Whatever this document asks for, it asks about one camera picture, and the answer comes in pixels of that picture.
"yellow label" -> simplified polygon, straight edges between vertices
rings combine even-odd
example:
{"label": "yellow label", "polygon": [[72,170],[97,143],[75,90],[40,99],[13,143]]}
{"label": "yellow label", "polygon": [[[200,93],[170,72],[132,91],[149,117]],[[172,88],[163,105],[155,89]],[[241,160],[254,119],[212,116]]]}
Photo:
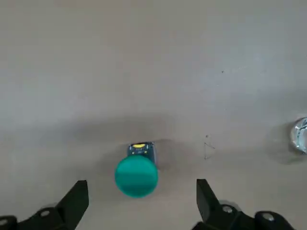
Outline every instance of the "yellow label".
{"label": "yellow label", "polygon": [[145,144],[135,144],[133,145],[133,147],[139,149],[139,148],[143,148],[145,146]]}

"screw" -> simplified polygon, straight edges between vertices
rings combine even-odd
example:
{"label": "screw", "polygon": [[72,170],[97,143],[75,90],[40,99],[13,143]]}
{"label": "screw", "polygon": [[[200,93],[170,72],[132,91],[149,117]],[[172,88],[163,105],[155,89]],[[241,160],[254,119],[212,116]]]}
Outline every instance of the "screw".
{"label": "screw", "polygon": [[7,219],[0,220],[0,226],[6,225],[8,223]]}
{"label": "screw", "polygon": [[224,207],[223,207],[223,211],[224,211],[224,212],[227,212],[227,213],[232,213],[232,208],[229,207],[229,206],[224,206]]}
{"label": "screw", "polygon": [[49,215],[49,211],[48,210],[45,210],[45,211],[42,211],[41,213],[40,213],[40,216],[41,217],[46,217],[46,216],[48,216]]}
{"label": "screw", "polygon": [[274,220],[274,217],[270,213],[263,213],[262,216],[263,216],[263,218],[265,218],[265,219],[267,219],[269,221],[273,221]]}

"small mark on surface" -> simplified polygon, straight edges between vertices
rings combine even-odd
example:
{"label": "small mark on surface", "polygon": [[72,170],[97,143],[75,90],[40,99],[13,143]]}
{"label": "small mark on surface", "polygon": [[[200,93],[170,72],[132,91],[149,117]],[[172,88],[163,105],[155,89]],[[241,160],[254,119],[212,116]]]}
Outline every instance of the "small mark on surface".
{"label": "small mark on surface", "polygon": [[212,152],[212,150],[215,150],[215,147],[213,147],[212,145],[210,144],[207,144],[206,142],[204,142],[205,144],[205,148],[204,148],[204,152],[205,152],[205,160],[208,159],[210,156],[208,156],[208,151],[209,152]]}

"teal sphere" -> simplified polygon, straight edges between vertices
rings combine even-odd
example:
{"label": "teal sphere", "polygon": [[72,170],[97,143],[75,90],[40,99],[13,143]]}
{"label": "teal sphere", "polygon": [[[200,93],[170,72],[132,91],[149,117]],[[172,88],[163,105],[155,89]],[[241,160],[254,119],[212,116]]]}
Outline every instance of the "teal sphere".
{"label": "teal sphere", "polygon": [[143,156],[129,156],[115,169],[117,187],[134,198],[150,194],[158,184],[158,170],[154,163]]}

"glass object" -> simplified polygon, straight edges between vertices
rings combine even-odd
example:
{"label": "glass object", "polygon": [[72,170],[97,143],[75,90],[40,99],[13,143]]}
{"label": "glass object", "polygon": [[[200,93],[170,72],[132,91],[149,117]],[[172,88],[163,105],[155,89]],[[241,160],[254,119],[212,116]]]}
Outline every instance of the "glass object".
{"label": "glass object", "polygon": [[295,148],[307,154],[307,117],[296,122],[290,133]]}

